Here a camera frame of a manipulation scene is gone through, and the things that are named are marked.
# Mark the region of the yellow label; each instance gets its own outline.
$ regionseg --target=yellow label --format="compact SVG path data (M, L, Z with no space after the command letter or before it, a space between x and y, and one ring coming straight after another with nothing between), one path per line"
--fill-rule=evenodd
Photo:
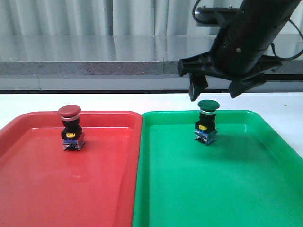
M207 127L205 127L204 125L201 125L201 124L200 124L200 125L199 125L199 129L200 129L200 130L206 130Z
M67 137L67 138L73 138L73 137L75 137L75 136L76 136L75 133L67 133L67 134L66 134L66 137Z

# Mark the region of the black cable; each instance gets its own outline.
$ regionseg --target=black cable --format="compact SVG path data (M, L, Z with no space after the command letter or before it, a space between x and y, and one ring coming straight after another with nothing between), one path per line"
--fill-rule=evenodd
M204 23L202 20L199 20L196 15L195 15L195 11L197 9L197 6L199 5L201 0L197 0L196 3L194 4L194 7L193 7L193 11L192 11L192 16L193 16L193 19L198 22L198 23Z
M299 33L301 39L302 39L302 43L303 43L303 35L302 35L300 29L297 27L297 25L295 25L295 23L294 23L291 19L289 19L288 21L295 27L295 29L297 29L297 31L298 31L298 33ZM276 58L278 58L278 60L280 60L280 61L290 61L290 60L296 59L296 58L300 57L300 56L302 55L302 53L303 53L303 48L302 48L302 50L301 50L300 52L298 52L296 55L294 55L294 56L292 56L292 57L289 57L289 58L281 58L281 57L279 57L279 56L276 55L275 44L274 44L274 43L271 43L270 46L271 46L271 49L273 50L274 56L275 56Z

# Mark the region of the white table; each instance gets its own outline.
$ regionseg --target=white table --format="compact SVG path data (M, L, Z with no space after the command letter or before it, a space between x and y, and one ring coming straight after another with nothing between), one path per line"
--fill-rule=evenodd
M303 93L202 94L190 102L188 94L17 94L0 95L0 128L15 117L34 111L57 111L64 105L82 110L148 111L198 110L197 102L213 99L220 109L251 110L260 114L303 157Z

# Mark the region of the white curtain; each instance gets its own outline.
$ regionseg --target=white curtain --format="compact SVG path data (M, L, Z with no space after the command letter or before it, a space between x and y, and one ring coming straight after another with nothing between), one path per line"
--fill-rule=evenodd
M0 35L207 35L196 27L196 0L0 0ZM238 7L241 0L203 0ZM303 2L293 21L303 29ZM282 33L296 33L287 24Z

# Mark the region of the red button cap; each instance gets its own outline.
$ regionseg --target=red button cap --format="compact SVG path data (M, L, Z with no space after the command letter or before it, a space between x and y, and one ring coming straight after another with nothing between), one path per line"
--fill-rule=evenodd
M62 117L74 117L81 111L77 105L66 105L58 110L58 114Z

